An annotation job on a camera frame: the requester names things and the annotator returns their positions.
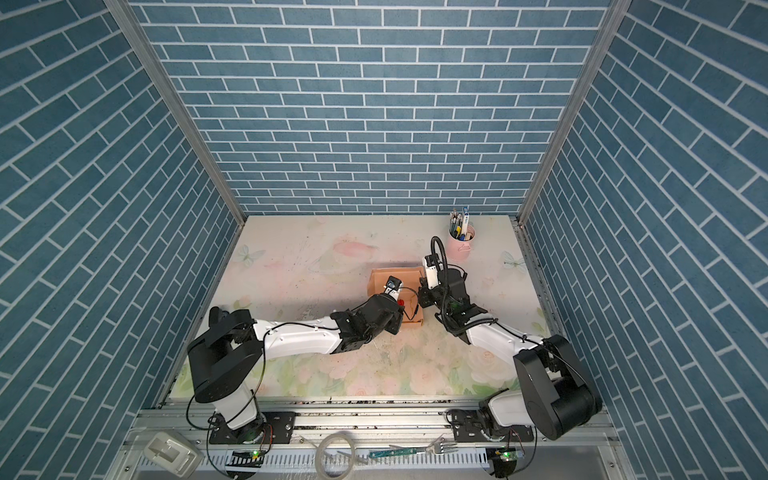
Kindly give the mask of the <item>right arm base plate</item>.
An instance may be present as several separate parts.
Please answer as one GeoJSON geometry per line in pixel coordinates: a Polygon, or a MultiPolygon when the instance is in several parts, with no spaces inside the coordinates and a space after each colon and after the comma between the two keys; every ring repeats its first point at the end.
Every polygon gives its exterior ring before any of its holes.
{"type": "Polygon", "coordinates": [[[458,443],[532,442],[534,431],[529,425],[502,427],[489,413],[479,410],[449,409],[444,413],[453,438],[458,443]]]}

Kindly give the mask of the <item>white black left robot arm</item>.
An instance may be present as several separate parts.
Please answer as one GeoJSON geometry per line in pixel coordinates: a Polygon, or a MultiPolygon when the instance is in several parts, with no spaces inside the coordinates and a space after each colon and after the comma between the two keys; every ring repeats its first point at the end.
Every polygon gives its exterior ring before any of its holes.
{"type": "Polygon", "coordinates": [[[224,424],[238,430],[260,416],[246,379],[257,363],[303,354],[355,351],[383,332],[399,332],[404,309],[390,294],[309,321],[256,320],[247,309],[214,307],[209,328],[187,348],[195,401],[213,404],[224,424]]]}

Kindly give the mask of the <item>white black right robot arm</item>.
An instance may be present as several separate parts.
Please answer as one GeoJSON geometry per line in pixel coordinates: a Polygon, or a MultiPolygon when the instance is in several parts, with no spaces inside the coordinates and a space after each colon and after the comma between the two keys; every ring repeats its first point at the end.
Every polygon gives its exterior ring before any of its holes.
{"type": "Polygon", "coordinates": [[[602,410],[592,377],[565,337],[543,338],[502,324],[471,301],[465,280],[458,268],[428,267],[420,279],[418,300],[423,308],[437,308],[435,317],[449,334],[515,369],[517,392],[503,390],[480,403],[477,417],[486,435],[529,425],[556,440],[602,410]]]}

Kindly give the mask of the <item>peach cardboard paper box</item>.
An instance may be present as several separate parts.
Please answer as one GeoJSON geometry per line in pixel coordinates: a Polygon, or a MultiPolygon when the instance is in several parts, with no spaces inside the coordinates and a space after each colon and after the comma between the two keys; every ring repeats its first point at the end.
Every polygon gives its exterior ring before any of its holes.
{"type": "Polygon", "coordinates": [[[398,302],[405,309],[403,325],[407,327],[421,326],[424,321],[424,312],[419,305],[418,289],[420,279],[424,276],[424,269],[417,266],[374,268],[367,284],[367,294],[371,296],[376,293],[383,293],[390,277],[400,280],[398,302]]]}

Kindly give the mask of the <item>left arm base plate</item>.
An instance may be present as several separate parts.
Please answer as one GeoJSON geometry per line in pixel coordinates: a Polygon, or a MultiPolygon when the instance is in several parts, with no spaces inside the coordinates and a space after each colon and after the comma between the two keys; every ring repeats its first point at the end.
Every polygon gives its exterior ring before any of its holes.
{"type": "Polygon", "coordinates": [[[289,444],[296,420],[294,412],[266,412],[237,429],[231,428],[220,413],[212,417],[209,443],[213,445],[264,446],[289,444]]]}

